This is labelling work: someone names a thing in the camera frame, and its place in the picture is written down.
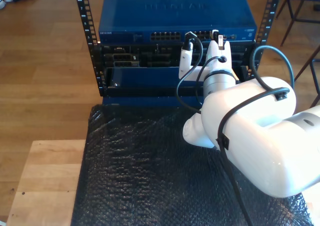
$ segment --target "netgear logo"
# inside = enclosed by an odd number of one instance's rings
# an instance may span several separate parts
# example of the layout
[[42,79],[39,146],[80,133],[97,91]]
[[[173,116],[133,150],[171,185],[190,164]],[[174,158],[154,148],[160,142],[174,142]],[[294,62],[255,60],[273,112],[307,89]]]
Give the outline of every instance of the netgear logo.
[[205,3],[146,3],[145,10],[204,10],[208,9],[209,5]]

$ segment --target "blue network switch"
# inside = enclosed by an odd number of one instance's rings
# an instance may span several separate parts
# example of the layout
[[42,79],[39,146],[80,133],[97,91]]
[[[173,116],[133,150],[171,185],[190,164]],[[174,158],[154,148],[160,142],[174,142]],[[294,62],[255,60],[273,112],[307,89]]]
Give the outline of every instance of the blue network switch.
[[99,26],[104,45],[180,44],[192,31],[211,30],[229,41],[253,41],[257,26],[247,0],[104,0]]

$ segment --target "wooden floor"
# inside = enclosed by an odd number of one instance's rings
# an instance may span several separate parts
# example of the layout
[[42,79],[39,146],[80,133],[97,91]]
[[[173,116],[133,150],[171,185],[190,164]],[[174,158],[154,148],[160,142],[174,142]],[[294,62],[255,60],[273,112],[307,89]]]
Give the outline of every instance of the wooden floor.
[[[102,2],[90,0],[97,28]],[[248,2],[260,25],[266,0]],[[301,15],[320,19],[312,6],[306,2]],[[279,47],[289,22],[286,7],[272,27],[270,45]],[[319,24],[293,26],[281,50],[295,73],[320,44],[319,32]],[[289,79],[284,63],[270,52],[259,71]],[[299,111],[316,97],[309,69],[296,93]],[[32,141],[85,139],[90,109],[101,101],[76,0],[24,0],[0,11],[0,221],[8,218]]]

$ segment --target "chair leg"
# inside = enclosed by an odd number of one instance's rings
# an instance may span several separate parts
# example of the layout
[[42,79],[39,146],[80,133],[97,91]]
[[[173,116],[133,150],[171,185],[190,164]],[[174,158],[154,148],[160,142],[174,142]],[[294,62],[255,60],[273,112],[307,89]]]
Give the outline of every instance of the chair leg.
[[305,62],[304,66],[300,69],[300,71],[298,72],[298,74],[295,76],[294,81],[296,81],[300,75],[306,70],[306,68],[308,67],[308,65],[310,63],[312,63],[312,61],[314,60],[314,58],[317,56],[317,54],[320,52],[320,45],[316,48],[316,50],[313,52],[313,54],[309,57],[309,59]]
[[314,106],[316,106],[317,103],[319,102],[319,100],[320,100],[320,94],[318,94],[318,95],[316,96],[316,98],[315,98],[315,100],[312,102],[310,108],[313,108]]
[[284,1],[283,1],[282,5],[281,5],[281,7],[280,7],[280,9],[279,9],[276,17],[275,17],[276,20],[278,19],[279,15],[281,14],[282,10],[284,9],[286,3],[289,4],[289,2],[290,2],[290,0],[284,0]]
[[284,37],[283,37],[283,40],[282,40],[280,46],[283,46],[283,45],[284,45],[284,42],[286,41],[286,39],[287,39],[287,37],[288,37],[288,34],[290,33],[290,30],[291,30],[292,26],[294,25],[294,22],[296,21],[296,18],[297,18],[297,16],[298,16],[298,14],[299,14],[299,12],[300,12],[300,10],[301,10],[302,5],[304,4],[304,2],[305,2],[305,0],[301,0],[301,1],[300,1],[299,6],[298,6],[298,8],[296,9],[293,18],[291,19],[291,22],[290,22],[290,24],[289,24],[289,27],[287,28],[287,30],[286,30],[286,32],[285,32],[285,35],[284,35]]
[[315,90],[316,90],[316,93],[318,95],[320,95],[320,88],[319,88],[318,78],[317,78],[317,75],[316,75],[316,70],[315,70],[315,67],[314,67],[314,62],[320,62],[320,59],[314,59],[310,63],[310,69],[311,69],[311,73],[312,73],[312,78],[313,78]]

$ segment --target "black rack rail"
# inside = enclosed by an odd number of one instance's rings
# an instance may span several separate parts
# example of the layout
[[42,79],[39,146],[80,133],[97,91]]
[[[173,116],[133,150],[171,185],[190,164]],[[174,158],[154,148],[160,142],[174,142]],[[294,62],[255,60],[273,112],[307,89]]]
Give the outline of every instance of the black rack rail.
[[[99,93],[102,97],[110,96],[109,94],[107,94],[107,90],[110,91],[108,89],[109,86],[114,86],[110,85],[110,71],[114,67],[142,66],[155,68],[179,66],[180,48],[179,51],[176,51],[177,49],[172,45],[158,46],[156,44],[157,35],[154,35],[155,45],[152,46],[139,45],[136,47],[131,47],[130,45],[128,45],[121,47],[111,47],[101,45],[97,39],[89,0],[76,1],[92,61],[96,82],[98,85]],[[236,43],[233,43],[231,45],[231,53],[233,59],[232,67],[235,73],[240,76],[240,79],[242,81],[254,78],[251,70],[248,69],[250,54],[255,47],[265,45],[267,43],[279,1],[280,0],[267,0],[259,31],[257,32],[256,42],[252,43],[251,45],[238,45]],[[260,64],[262,55],[263,52],[256,56],[255,66],[257,68]]]

